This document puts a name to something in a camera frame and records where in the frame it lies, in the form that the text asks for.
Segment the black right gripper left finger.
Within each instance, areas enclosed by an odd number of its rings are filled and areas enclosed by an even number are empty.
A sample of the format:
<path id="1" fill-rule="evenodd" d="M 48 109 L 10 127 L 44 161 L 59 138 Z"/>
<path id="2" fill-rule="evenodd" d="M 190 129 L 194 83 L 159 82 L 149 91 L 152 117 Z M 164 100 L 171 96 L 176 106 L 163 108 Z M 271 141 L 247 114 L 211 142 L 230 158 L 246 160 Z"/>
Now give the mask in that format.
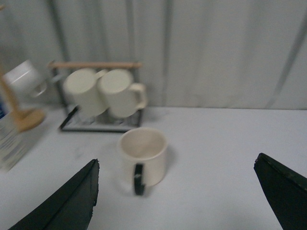
<path id="1" fill-rule="evenodd" d="M 11 230 L 86 230 L 99 191 L 99 161 L 93 159 Z"/>

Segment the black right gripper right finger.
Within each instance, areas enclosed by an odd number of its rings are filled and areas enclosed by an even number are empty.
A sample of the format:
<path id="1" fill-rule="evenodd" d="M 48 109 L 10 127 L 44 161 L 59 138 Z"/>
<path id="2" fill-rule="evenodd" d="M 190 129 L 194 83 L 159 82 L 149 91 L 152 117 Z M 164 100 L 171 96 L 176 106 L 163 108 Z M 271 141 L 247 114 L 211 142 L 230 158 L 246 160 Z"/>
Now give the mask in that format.
<path id="1" fill-rule="evenodd" d="M 260 153 L 254 163 L 264 195 L 284 230 L 307 228 L 307 179 Z"/>

